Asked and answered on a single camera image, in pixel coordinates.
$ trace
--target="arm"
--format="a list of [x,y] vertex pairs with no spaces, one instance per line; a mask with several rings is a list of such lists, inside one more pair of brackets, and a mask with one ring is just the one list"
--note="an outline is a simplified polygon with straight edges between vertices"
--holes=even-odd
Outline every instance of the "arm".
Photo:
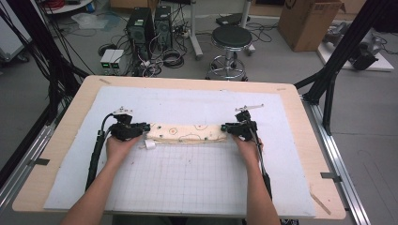
[[278,214],[268,195],[258,167],[257,147],[254,142],[244,142],[233,136],[242,155],[248,174],[247,222],[249,225],[280,225]]
[[103,210],[111,191],[112,183],[117,170],[127,156],[132,146],[140,140],[140,137],[121,142],[115,137],[110,137],[106,143],[108,160],[102,171],[91,184],[90,188],[68,211],[61,224],[100,224]]

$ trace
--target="white device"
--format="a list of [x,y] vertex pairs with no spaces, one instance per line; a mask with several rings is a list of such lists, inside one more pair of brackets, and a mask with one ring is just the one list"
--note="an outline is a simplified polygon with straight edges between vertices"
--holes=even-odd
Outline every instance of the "white device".
[[124,50],[115,50],[111,59],[111,68],[115,75],[124,75],[120,74],[126,69],[126,56],[124,55]]
[[112,74],[111,71],[111,60],[114,56],[115,50],[106,50],[100,59],[100,64],[102,65],[104,75]]

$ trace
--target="wooden table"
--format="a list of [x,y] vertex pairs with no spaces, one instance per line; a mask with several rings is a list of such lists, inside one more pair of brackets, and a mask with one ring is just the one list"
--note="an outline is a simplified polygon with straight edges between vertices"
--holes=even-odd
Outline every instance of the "wooden table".
[[36,165],[27,178],[12,207],[20,212],[46,212],[43,205],[54,184],[58,168],[70,149],[78,128],[102,86],[131,86],[190,90],[230,90],[280,95],[289,126],[298,149],[298,155],[313,197],[315,218],[343,219],[345,210],[331,179],[320,173],[329,172],[308,116],[292,84],[265,82],[224,82],[160,78],[131,78],[90,76],[71,102],[62,121],[43,151],[41,158],[50,160],[47,166]]

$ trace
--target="white paper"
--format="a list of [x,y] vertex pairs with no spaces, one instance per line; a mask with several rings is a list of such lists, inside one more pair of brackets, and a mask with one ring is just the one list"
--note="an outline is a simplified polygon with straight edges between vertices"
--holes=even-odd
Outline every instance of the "white paper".
[[[97,131],[108,113],[133,109],[132,123],[234,123],[235,108],[250,110],[264,147],[273,202],[281,217],[315,216],[282,100],[276,94],[231,91],[102,87],[62,162],[46,209],[69,209],[84,194]],[[113,124],[108,119],[106,128]],[[235,143],[165,144],[146,150],[144,139],[119,169],[106,204],[108,211],[155,214],[246,215],[247,176]],[[99,171],[106,162],[105,148]]]

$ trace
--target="stool base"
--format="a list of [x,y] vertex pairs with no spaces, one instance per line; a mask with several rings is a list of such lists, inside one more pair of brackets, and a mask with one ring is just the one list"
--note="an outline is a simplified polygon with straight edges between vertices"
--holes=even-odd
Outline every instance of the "stool base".
[[210,63],[210,70],[206,76],[207,80],[209,80],[210,74],[214,74],[228,80],[243,76],[243,81],[246,77],[245,66],[242,61],[231,59],[231,57],[226,57],[225,55],[219,55],[213,59]]

